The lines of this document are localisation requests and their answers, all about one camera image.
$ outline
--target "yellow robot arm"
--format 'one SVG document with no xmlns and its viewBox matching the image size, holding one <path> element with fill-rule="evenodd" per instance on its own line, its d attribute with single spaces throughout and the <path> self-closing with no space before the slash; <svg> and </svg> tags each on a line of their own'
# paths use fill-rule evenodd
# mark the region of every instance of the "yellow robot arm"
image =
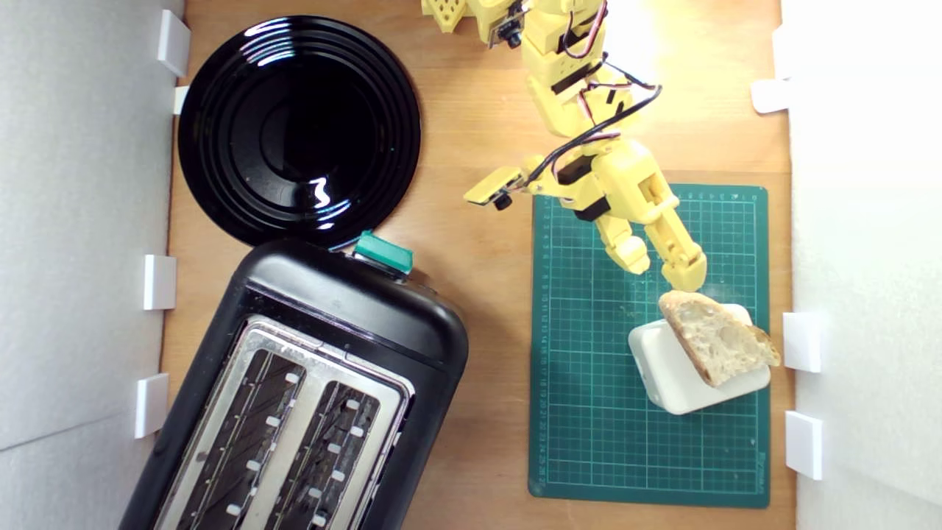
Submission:
<svg viewBox="0 0 942 530">
<path fill-rule="evenodd" d="M 474 16 L 483 42 L 519 46 L 545 127 L 570 139 L 546 158 L 495 170 L 464 198 L 504 209 L 515 192 L 557 197 L 579 219 L 594 223 L 612 260 L 635 274 L 650 267 L 643 240 L 631 230 L 632 223 L 641 224 L 671 286 L 699 290 L 707 257 L 677 216 L 677 197 L 650 152 L 614 127 L 624 126 L 660 87 L 607 63 L 607 6 L 606 0 L 422 0 L 423 11 L 446 32 L 460 17 Z M 651 95 L 636 101 L 636 88 Z"/>
</svg>

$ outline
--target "bread slice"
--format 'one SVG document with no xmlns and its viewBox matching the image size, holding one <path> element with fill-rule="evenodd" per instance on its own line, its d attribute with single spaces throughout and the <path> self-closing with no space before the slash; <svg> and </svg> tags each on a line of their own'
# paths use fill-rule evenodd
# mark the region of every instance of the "bread slice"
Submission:
<svg viewBox="0 0 942 530">
<path fill-rule="evenodd" d="M 782 362 L 766 332 L 740 322 L 699 292 L 666 292 L 658 306 L 693 366 L 711 387 L 762 365 Z"/>
</svg>

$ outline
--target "wooden table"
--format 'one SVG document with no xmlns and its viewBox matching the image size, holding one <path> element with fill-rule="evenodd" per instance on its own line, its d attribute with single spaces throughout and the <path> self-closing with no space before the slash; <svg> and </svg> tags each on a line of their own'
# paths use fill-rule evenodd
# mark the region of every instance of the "wooden table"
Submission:
<svg viewBox="0 0 942 530">
<path fill-rule="evenodd" d="M 749 85 L 768 77 L 775 0 L 617 0 L 665 90 L 631 130 L 674 182 L 754 184 L 770 196 L 771 325 L 791 304 L 790 178 L 785 116 L 757 116 Z M 771 505 L 766 510 L 588 503 L 527 493 L 530 215 L 472 207 L 463 193 L 501 165 L 545 154 L 545 132 L 524 88 L 517 52 L 488 51 L 471 21 L 442 35 L 415 0 L 187 0 L 189 73 L 240 29 L 312 13 L 358 25 L 386 42 L 414 78 L 424 136 L 418 173 L 377 230 L 411 248 L 431 284 L 463 310 L 471 351 L 464 378 L 422 477 L 405 528 L 795 527 L 795 478 L 785 467 L 784 410 L 793 383 L 773 371 Z M 618 64 L 631 69 L 632 57 Z M 174 162 L 170 254 L 178 258 L 177 308 L 167 314 L 162 369 L 175 395 L 224 286 L 248 247 L 196 206 Z M 657 267 L 651 273 L 657 273 Z"/>
</svg>

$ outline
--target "cutting mat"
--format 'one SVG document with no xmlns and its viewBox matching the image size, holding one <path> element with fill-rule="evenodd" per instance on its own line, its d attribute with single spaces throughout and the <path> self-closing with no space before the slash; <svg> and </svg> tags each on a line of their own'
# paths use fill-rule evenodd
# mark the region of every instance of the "cutting mat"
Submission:
<svg viewBox="0 0 942 530">
<path fill-rule="evenodd" d="M 769 329 L 768 195 L 736 186 L 673 185 L 678 213 L 704 248 L 702 292 L 745 306 Z M 643 230 L 637 231 L 644 237 Z M 534 210 L 529 489 L 535 496 L 765 507 L 769 390 L 685 416 L 652 404 L 627 346 L 661 318 L 669 289 L 651 269 L 625 273 L 595 227 L 558 201 Z"/>
</svg>

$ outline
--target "black toaster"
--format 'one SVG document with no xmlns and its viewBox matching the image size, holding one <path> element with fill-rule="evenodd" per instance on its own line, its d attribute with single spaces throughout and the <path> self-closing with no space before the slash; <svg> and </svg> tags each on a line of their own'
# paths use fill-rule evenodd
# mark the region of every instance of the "black toaster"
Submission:
<svg viewBox="0 0 942 530">
<path fill-rule="evenodd" d="M 427 288 L 300 240 L 238 267 L 121 528 L 398 528 L 467 337 Z"/>
</svg>

